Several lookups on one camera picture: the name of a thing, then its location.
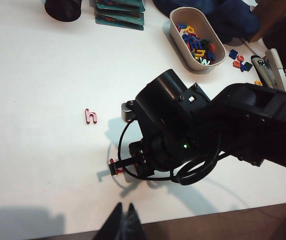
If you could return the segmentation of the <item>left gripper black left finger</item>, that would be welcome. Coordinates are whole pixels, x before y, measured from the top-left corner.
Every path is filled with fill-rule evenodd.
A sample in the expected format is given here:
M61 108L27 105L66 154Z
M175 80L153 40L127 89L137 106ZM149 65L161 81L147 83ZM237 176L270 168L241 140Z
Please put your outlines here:
M96 234L97 240L121 240L123 225L123 208L119 202Z

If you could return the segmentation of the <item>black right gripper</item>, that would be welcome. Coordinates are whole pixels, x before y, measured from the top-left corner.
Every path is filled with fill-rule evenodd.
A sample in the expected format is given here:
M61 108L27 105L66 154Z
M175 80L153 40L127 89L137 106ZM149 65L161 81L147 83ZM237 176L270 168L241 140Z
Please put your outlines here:
M156 143L154 140L148 141L141 139L140 141L129 144L130 157L122 159L120 140L118 145L118 160L110 159L108 164L110 175L116 176L119 173L126 173L135 179L152 179L156 171Z

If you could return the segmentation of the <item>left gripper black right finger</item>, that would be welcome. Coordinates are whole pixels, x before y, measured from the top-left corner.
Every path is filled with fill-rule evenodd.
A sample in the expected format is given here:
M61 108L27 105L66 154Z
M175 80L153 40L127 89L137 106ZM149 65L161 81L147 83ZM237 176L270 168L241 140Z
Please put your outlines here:
M125 240L146 240L146 234L142 228L139 216L132 203L129 204L124 218L124 239Z

